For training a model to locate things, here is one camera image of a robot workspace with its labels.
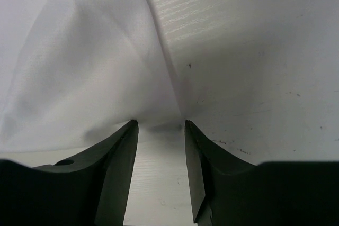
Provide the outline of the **white t shirt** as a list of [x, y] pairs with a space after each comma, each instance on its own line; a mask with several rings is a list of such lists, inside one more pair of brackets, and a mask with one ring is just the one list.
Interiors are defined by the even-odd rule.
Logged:
[[174, 82], [148, 0], [1, 0], [1, 152], [176, 122]]

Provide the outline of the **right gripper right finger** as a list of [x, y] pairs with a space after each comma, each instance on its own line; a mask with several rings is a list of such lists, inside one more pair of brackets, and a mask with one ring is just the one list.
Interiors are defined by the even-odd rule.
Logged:
[[197, 225], [338, 225], [338, 162], [252, 165], [185, 123], [185, 154]]

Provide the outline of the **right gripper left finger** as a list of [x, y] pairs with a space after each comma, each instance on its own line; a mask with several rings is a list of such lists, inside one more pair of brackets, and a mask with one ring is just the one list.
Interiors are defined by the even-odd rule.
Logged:
[[123, 225], [138, 142], [129, 121], [54, 165], [1, 160], [1, 225]]

